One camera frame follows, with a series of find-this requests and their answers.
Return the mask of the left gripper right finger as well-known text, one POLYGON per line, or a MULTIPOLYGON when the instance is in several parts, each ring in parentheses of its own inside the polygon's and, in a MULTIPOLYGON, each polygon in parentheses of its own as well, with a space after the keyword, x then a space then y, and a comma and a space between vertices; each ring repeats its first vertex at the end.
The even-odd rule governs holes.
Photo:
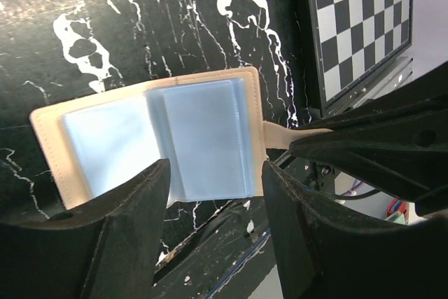
POLYGON ((285 298, 446 298, 447 217, 414 225, 347 208, 271 162, 265 206, 285 298))

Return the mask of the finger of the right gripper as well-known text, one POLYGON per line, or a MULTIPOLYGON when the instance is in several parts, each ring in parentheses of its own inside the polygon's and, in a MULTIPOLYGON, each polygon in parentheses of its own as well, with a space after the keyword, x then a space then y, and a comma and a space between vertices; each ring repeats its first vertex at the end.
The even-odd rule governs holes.
POLYGON ((294 156, 345 172, 419 215, 447 208, 447 65, 356 109, 311 124, 322 134, 289 146, 294 156))

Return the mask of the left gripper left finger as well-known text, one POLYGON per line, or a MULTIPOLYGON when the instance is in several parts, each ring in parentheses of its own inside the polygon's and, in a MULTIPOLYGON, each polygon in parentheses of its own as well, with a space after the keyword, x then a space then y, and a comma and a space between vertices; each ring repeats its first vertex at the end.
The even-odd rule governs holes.
POLYGON ((149 298, 170 163, 44 222, 1 224, 2 298, 149 298))

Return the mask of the beige leather card holder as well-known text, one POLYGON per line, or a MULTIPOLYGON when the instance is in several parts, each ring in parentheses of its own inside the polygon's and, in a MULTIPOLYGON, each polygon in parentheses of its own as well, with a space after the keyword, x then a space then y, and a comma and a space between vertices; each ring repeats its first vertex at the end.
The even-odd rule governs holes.
POLYGON ((161 78, 46 106, 29 119, 66 208, 98 197, 160 159, 167 201, 261 196, 267 149, 324 133, 263 117, 253 67, 161 78))

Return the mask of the checkered chess board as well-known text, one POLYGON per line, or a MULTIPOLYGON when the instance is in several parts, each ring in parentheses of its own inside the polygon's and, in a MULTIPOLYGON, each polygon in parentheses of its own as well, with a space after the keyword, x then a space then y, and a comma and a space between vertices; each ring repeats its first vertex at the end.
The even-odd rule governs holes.
POLYGON ((412 43, 412 0, 308 0, 323 113, 412 43))

